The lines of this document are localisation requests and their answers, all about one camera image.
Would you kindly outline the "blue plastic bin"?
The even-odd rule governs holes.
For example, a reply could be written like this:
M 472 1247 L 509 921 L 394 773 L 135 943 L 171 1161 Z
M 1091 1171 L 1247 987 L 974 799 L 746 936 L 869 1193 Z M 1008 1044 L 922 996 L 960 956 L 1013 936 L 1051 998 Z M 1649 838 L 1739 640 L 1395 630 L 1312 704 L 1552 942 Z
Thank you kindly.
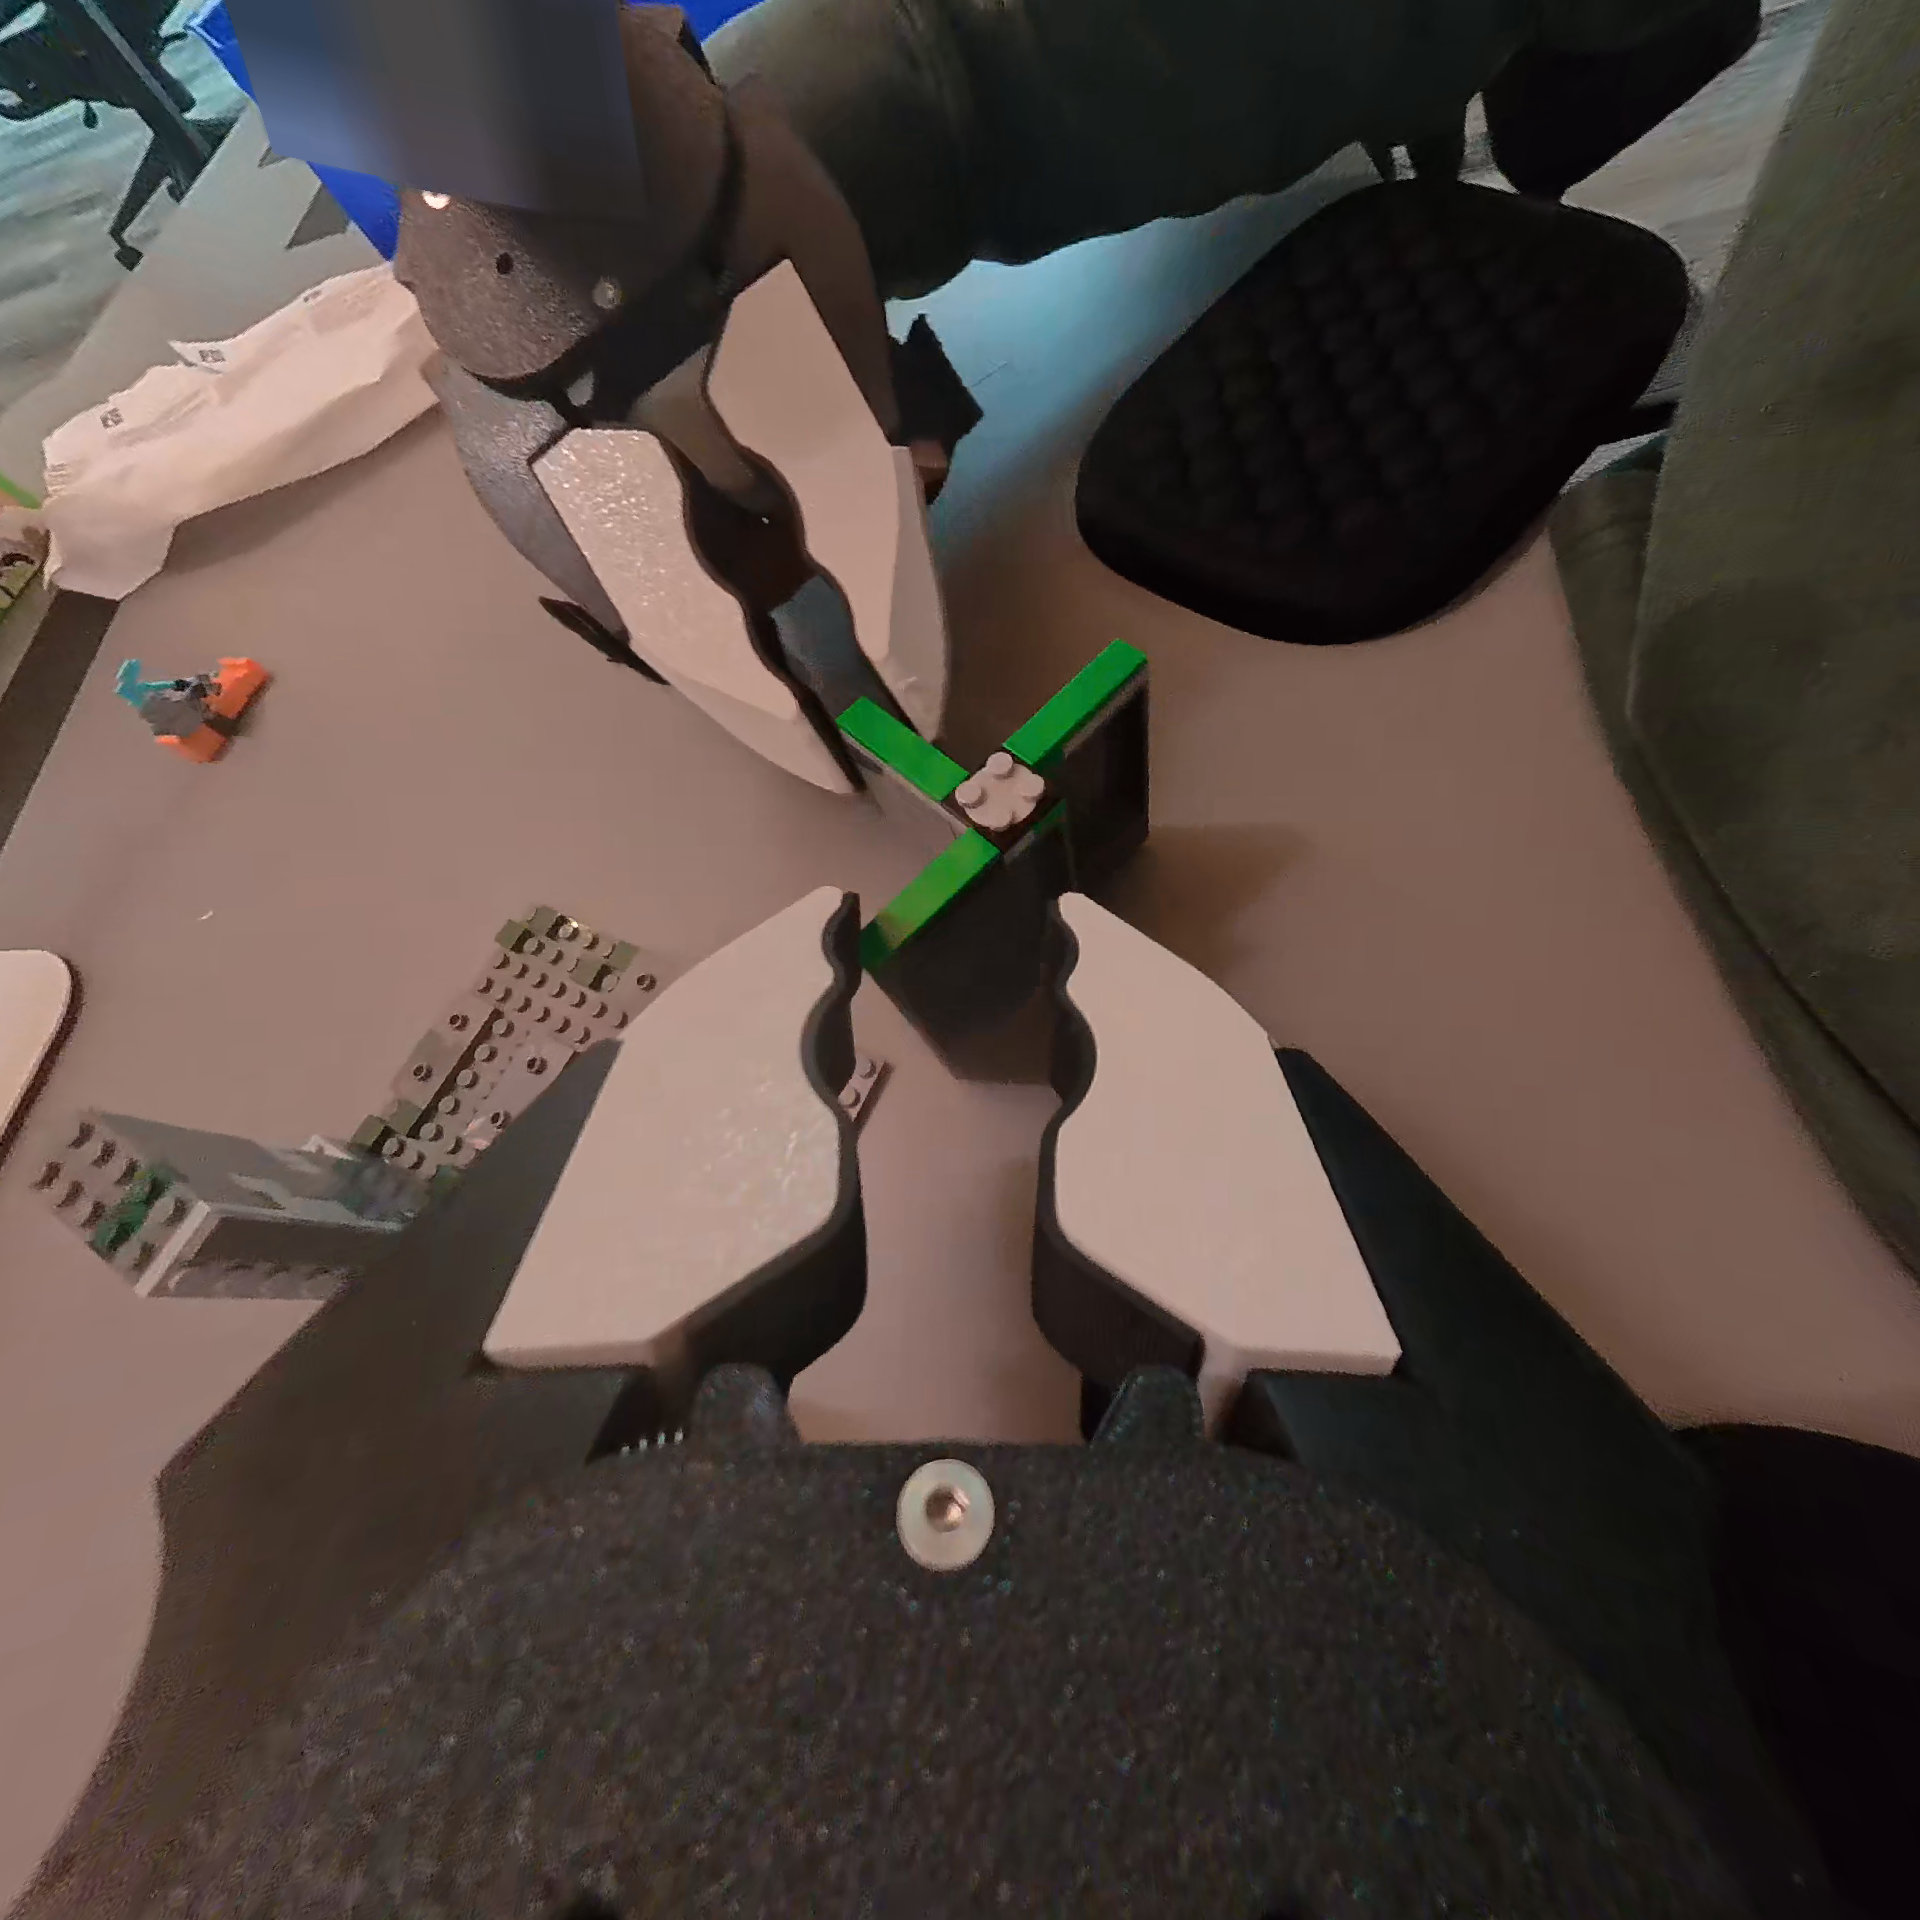
M 197 5 L 185 21 L 185 30 L 203 40 L 231 81 L 254 100 L 256 88 L 233 32 L 229 6 L 224 1 Z M 371 175 L 327 167 L 314 160 L 306 167 L 331 193 L 347 220 L 347 227 L 355 229 L 382 259 L 390 261 L 398 247 L 399 227 L 398 190 Z

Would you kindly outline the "green instruction booklet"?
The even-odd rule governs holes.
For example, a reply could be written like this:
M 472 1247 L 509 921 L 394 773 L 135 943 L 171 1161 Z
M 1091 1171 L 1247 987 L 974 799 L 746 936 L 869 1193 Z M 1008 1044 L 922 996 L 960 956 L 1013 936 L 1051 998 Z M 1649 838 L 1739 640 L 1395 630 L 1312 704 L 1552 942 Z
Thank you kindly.
M 2 620 L 43 583 L 49 547 L 40 500 L 2 471 Z

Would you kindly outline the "grey brick baseplate with pillar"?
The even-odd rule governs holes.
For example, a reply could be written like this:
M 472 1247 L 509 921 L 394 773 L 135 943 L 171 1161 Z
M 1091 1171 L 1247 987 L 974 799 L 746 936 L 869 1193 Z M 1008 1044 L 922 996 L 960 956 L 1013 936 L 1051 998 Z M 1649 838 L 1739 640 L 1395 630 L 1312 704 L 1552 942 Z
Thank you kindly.
M 618 1039 L 681 965 L 549 902 L 506 919 L 485 961 L 347 1139 L 427 1185 L 449 1185 L 561 1072 Z

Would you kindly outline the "black office chair seat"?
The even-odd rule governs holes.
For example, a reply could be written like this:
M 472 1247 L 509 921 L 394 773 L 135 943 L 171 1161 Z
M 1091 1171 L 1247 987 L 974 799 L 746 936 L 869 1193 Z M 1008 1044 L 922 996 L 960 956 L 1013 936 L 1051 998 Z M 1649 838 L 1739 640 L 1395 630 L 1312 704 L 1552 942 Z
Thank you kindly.
M 1317 211 L 1117 396 L 1088 551 L 1235 632 L 1379 640 L 1461 601 L 1623 440 L 1690 309 L 1654 231 L 1481 182 Z

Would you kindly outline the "white desk lamp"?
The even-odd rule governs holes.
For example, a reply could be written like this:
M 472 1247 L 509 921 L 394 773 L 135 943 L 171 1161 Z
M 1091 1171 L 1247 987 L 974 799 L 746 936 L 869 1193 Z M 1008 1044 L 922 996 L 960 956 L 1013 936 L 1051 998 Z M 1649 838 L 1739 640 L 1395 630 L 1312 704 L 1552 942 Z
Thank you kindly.
M 43 948 L 2 951 L 2 1155 L 35 1097 L 74 1009 L 77 979 Z

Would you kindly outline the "black and green brick structure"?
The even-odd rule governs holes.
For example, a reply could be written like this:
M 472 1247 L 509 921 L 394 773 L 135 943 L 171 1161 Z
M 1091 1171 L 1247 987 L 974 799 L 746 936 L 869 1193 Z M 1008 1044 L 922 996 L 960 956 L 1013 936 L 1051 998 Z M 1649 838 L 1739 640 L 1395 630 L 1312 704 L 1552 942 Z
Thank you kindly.
M 859 961 L 928 1044 L 962 1060 L 1040 995 L 1051 902 L 1094 891 L 1144 846 L 1147 655 L 1109 643 L 975 767 L 872 699 L 853 699 L 835 726 L 869 789 L 941 832 L 865 916 Z

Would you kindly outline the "black office chair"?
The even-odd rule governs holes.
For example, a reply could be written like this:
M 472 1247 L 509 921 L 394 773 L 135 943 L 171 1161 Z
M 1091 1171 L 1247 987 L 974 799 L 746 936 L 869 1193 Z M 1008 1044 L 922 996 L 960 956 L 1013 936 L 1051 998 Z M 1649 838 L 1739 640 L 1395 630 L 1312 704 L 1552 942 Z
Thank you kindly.
M 142 247 L 127 237 L 135 216 L 158 192 L 178 203 L 241 113 L 234 87 L 226 103 L 203 107 L 165 63 L 168 48 L 194 38 L 173 24 L 178 9 L 173 1 L 2 5 L 7 124 L 27 126 L 80 107 L 87 129 L 101 126 L 102 110 L 129 112 L 147 129 L 133 182 L 105 229 L 125 272 L 142 262 Z

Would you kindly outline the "orange brick figure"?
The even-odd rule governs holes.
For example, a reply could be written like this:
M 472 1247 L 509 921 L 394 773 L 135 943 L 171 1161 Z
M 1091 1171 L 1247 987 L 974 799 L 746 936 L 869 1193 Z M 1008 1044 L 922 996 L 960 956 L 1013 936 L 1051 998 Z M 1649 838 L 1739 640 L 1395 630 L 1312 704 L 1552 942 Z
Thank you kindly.
M 192 763 L 222 759 L 271 672 L 246 655 L 222 657 L 210 672 L 183 678 L 146 678 L 142 663 L 119 663 L 117 697 L 133 705 L 158 743 Z

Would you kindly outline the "crumpled white paper bag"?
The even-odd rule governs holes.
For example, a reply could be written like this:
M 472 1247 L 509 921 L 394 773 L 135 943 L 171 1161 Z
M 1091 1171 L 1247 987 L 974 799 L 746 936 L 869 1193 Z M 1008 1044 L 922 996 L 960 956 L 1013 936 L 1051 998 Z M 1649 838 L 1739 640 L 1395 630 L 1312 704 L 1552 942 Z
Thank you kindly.
M 389 262 L 325 278 L 62 422 L 40 446 L 56 589 L 120 601 L 192 519 L 350 464 L 417 421 L 434 343 Z

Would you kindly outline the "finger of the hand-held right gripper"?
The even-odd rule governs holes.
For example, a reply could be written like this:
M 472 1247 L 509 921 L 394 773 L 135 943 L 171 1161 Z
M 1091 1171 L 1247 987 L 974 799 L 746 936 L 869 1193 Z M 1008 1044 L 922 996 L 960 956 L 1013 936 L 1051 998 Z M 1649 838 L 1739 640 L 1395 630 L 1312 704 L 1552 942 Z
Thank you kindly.
M 783 489 L 802 551 L 846 601 L 871 669 L 904 719 L 937 736 L 951 644 L 921 475 L 791 261 L 733 297 L 703 387 L 731 440 Z
M 642 427 L 570 427 L 535 477 L 646 661 L 689 705 L 775 767 L 834 795 L 861 777 L 834 723 L 761 653 L 750 601 L 695 543 L 687 484 Z

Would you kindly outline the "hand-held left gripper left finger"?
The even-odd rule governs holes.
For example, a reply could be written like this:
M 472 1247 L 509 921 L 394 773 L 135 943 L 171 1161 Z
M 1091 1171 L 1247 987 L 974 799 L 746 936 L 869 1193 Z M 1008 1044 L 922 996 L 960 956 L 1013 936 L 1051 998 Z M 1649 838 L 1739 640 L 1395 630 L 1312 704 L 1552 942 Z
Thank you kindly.
M 615 1044 L 482 1353 L 503 1372 L 793 1379 L 869 1284 L 857 897 L 821 886 L 713 951 Z

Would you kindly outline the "person's grey green clothing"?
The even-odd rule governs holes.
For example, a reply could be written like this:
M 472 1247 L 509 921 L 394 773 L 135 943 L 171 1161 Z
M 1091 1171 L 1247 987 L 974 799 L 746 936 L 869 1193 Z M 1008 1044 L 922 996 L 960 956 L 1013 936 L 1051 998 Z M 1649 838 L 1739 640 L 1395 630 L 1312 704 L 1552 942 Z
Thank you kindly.
M 1914 5 L 1833 5 L 1664 459 L 1552 529 L 1638 822 L 1821 1157 L 1914 1161 Z

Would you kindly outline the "grey brick wall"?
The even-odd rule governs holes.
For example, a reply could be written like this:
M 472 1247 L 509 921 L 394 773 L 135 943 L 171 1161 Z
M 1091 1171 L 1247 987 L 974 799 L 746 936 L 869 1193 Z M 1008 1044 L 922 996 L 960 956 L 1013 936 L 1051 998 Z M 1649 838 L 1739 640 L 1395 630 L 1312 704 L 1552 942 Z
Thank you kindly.
M 427 1207 L 406 1166 L 347 1143 L 258 1143 L 110 1110 L 30 1136 L 38 1199 L 154 1301 L 318 1303 Z

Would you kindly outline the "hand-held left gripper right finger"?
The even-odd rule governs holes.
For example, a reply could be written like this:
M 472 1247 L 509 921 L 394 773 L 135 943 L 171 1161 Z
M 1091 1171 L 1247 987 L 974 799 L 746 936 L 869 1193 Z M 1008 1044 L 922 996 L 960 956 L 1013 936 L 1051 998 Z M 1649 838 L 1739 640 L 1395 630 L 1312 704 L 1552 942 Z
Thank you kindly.
M 1090 895 L 1058 895 L 1048 932 L 1046 1343 L 1091 1385 L 1390 1376 L 1401 1341 L 1265 1028 Z

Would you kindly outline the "grey desk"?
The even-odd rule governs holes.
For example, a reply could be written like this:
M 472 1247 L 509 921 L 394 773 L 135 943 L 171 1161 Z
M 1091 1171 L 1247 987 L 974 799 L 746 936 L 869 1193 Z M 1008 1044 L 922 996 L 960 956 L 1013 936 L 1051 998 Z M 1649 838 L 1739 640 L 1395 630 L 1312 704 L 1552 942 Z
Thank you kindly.
M 1914 1291 L 1835 1185 L 1674 901 L 1593 719 L 1544 537 L 1418 630 L 1249 640 L 1097 565 L 1091 421 L 1285 229 L 1366 182 L 1158 224 L 928 302 L 984 417 L 934 511 L 949 749 L 1109 640 L 1152 664 L 1147 848 L 1109 907 L 1329 1068 L 1664 1416 L 1914 1451 Z M 5 843 L 5 947 L 80 1009 L 5 1163 L 5 1903 L 119 1711 L 158 1574 L 153 1477 L 301 1326 L 146 1303 L 30 1190 L 102 1107 L 270 1143 L 352 1129 L 493 928 L 561 904 L 681 965 L 911 822 L 827 797 L 592 655 L 435 416 L 190 523 L 112 613 Z M 113 693 L 246 655 L 229 752 Z

